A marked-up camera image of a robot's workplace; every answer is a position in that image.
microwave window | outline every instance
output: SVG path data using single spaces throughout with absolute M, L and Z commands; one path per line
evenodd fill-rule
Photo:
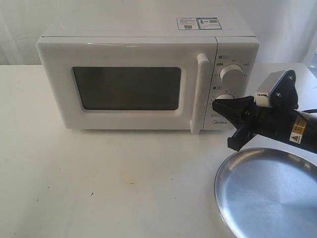
M 173 111 L 178 108 L 177 67 L 73 67 L 86 110 Z

timer knob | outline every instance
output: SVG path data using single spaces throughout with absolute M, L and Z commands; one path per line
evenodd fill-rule
M 220 78 L 226 85 L 239 85 L 243 83 L 244 73 L 239 65 L 230 64 L 221 70 Z
M 230 94 L 221 94 L 216 99 L 234 99 L 234 97 Z

white tabletop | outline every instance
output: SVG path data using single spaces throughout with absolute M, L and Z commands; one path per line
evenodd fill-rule
M 247 95 L 271 71 L 295 69 L 300 110 L 317 108 L 302 64 L 255 65 Z M 213 182 L 233 131 L 64 128 L 42 66 L 0 66 L 0 237 L 230 237 Z M 317 155 L 256 136 L 245 148 Z

silver plate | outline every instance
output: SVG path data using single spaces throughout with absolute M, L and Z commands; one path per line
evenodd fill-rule
M 317 238 L 317 168 L 287 152 L 255 148 L 220 166 L 215 197 L 241 238 Z

yellow warning sticker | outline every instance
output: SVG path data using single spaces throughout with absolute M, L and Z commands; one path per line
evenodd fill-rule
M 307 121 L 304 118 L 298 116 L 296 118 L 294 125 L 293 125 L 293 129 L 292 129 L 292 132 L 290 134 L 289 140 L 291 142 L 295 142 L 295 143 L 300 144 L 302 141 L 302 137 L 303 137 L 304 131 L 306 129 L 306 126 L 307 126 Z

